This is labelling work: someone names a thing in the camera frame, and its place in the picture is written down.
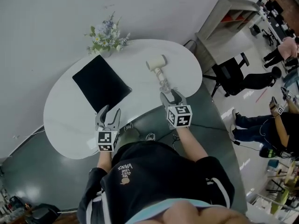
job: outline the white sneaker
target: white sneaker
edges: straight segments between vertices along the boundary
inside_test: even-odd
[[[126,132],[128,129],[132,129],[132,128],[134,128],[134,127],[133,127],[132,122],[130,122],[130,123],[126,124],[123,129]]]
[[[233,109],[232,114],[233,114],[234,120],[236,120],[237,114],[240,114],[240,113],[236,109]]]
[[[146,141],[155,141],[156,140],[156,135],[154,133],[149,133],[148,135],[146,135],[145,138]]]
[[[232,141],[235,141],[235,136],[234,136],[234,133],[233,133],[233,131],[234,131],[235,129],[237,129],[237,127],[236,127],[234,124],[232,124],[232,125],[230,126],[230,132],[228,132],[229,137],[230,137],[230,139],[231,139]]]

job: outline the pink shirt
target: pink shirt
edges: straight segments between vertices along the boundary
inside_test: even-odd
[[[278,51],[280,55],[286,60],[290,56],[297,57],[298,46],[294,39],[291,37],[286,37],[283,40],[283,43],[278,46]]]

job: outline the flower arrangement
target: flower arrangement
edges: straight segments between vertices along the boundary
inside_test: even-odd
[[[102,52],[104,50],[110,51],[111,48],[115,48],[117,51],[121,51],[124,46],[127,45],[127,41],[130,37],[130,33],[125,38],[120,37],[119,22],[113,22],[114,13],[109,16],[108,20],[103,21],[102,24],[95,27],[91,26],[91,33],[88,34],[92,38],[93,46],[87,47],[88,54]]]

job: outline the shelf unit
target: shelf unit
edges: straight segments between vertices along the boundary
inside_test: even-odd
[[[201,40],[233,36],[246,26],[258,11],[258,5],[252,1],[218,0],[197,36]]]

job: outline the black tablet case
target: black tablet case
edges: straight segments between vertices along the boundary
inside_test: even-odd
[[[83,67],[73,80],[97,113],[106,105],[111,110],[131,92],[101,56]]]

